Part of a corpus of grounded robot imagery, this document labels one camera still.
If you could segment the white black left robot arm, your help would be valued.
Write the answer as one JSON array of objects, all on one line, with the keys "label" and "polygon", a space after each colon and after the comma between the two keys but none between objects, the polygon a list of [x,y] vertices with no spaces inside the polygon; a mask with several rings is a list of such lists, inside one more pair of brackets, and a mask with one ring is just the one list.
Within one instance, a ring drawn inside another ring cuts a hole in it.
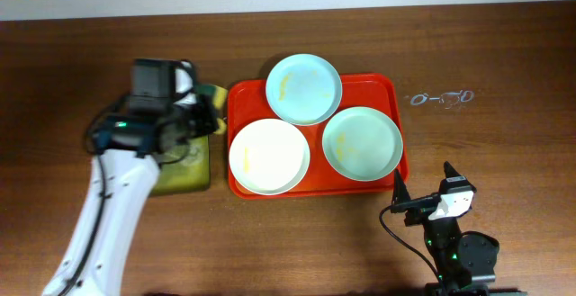
[{"label": "white black left robot arm", "polygon": [[184,161],[193,139],[217,131],[212,99],[193,62],[137,58],[131,90],[86,126],[88,190],[67,251],[45,295],[117,295],[145,203],[166,166]]}]

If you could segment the yellow green scrub sponge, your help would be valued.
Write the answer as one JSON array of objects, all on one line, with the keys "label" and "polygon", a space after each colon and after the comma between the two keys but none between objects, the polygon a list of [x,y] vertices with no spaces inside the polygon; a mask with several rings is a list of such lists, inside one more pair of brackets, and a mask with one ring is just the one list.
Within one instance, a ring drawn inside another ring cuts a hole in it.
[{"label": "yellow green scrub sponge", "polygon": [[222,110],[227,100],[228,91],[217,85],[199,85],[196,89],[197,103],[201,108],[202,134],[222,135],[227,124]]}]

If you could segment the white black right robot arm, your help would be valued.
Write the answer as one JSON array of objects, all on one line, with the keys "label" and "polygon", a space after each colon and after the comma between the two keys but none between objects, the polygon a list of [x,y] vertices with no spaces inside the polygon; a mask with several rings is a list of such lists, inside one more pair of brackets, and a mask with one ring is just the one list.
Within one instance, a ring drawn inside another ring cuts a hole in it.
[{"label": "white black right robot arm", "polygon": [[458,219],[472,208],[476,187],[449,163],[438,191],[412,199],[399,171],[394,172],[390,212],[405,215],[407,227],[424,229],[426,260],[436,277],[424,287],[426,295],[488,295],[496,280],[494,266],[500,243],[477,231],[461,231]]}]

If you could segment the white plate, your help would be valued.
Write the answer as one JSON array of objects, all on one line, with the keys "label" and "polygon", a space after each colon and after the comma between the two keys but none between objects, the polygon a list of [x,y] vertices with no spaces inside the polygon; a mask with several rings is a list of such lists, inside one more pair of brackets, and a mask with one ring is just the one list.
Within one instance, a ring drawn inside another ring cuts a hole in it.
[{"label": "white plate", "polygon": [[309,143],[294,125],[278,119],[253,121],[234,137],[229,169],[235,180],[257,195],[278,195],[294,188],[311,163]]}]

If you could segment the light blue plate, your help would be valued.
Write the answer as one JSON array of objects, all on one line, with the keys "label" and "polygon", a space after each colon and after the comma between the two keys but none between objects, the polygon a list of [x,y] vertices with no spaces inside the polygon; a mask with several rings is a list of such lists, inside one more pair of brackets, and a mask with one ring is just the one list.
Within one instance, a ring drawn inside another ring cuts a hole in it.
[{"label": "light blue plate", "polygon": [[327,120],[338,108],[343,83],[324,58],[294,54],[276,63],[265,80],[265,98],[276,116],[298,126]]}]

